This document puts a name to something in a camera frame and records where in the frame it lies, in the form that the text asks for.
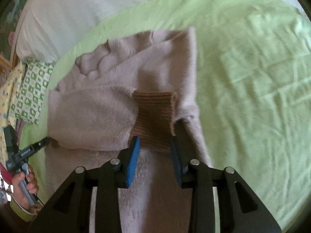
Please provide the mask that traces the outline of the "light green bed sheet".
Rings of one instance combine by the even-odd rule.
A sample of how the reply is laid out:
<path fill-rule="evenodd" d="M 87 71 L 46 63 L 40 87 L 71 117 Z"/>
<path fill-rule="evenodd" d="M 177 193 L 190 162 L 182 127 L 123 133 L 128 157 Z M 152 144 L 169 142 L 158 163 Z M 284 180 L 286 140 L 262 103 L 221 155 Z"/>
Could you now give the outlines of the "light green bed sheet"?
<path fill-rule="evenodd" d="M 101 20 L 51 62 L 39 123 L 22 142 L 48 135 L 49 91 L 79 56 L 110 39 L 190 27 L 210 164 L 235 167 L 286 232 L 310 200 L 310 21 L 281 0 L 147 0 Z M 32 159 L 43 201 L 45 149 Z"/>

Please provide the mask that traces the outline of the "yellow patterned pillow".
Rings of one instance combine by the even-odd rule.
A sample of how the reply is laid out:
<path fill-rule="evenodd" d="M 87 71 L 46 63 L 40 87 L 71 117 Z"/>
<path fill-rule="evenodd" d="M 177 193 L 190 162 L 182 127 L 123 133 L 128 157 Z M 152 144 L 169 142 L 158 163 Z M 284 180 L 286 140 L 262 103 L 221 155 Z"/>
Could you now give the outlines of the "yellow patterned pillow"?
<path fill-rule="evenodd" d="M 22 62 L 10 72 L 6 83 L 1 87 L 1 163 L 5 166 L 8 159 L 4 128 L 11 125 L 16 127 L 17 119 L 10 116 L 10 102 L 18 94 L 25 74 L 25 65 Z"/>

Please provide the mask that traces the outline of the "green white patterned pillow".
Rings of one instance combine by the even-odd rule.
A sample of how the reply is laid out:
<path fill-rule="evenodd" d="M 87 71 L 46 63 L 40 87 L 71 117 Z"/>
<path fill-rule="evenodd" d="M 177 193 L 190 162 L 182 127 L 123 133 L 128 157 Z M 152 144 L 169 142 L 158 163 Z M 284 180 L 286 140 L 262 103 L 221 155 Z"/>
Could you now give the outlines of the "green white patterned pillow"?
<path fill-rule="evenodd" d="M 10 104 L 9 115 L 37 125 L 54 64 L 31 58 L 26 59 L 22 64 L 26 66 L 26 72 L 21 87 Z"/>

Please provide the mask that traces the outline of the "beige knit sweater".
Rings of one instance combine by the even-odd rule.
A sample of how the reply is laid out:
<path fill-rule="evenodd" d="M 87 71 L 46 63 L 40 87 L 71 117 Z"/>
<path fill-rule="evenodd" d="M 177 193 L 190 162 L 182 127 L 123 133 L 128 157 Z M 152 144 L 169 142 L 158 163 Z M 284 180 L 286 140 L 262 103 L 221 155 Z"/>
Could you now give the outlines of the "beige knit sweater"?
<path fill-rule="evenodd" d="M 51 196 L 78 166 L 93 169 L 139 136 L 133 184 L 119 190 L 123 232 L 187 232 L 191 190 L 178 186 L 171 137 L 210 164 L 196 103 L 193 27 L 110 39 L 79 56 L 48 94 L 46 190 Z"/>

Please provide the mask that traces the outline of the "white striped duvet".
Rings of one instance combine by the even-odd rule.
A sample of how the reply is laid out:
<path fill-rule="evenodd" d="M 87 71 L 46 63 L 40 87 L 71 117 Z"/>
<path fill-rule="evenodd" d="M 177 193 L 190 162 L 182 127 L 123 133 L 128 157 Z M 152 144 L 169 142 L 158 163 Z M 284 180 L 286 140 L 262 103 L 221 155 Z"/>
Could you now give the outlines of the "white striped duvet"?
<path fill-rule="evenodd" d="M 101 20 L 147 0 L 27 0 L 19 18 L 12 54 L 19 59 L 58 61 Z M 298 0 L 283 0 L 303 8 Z"/>

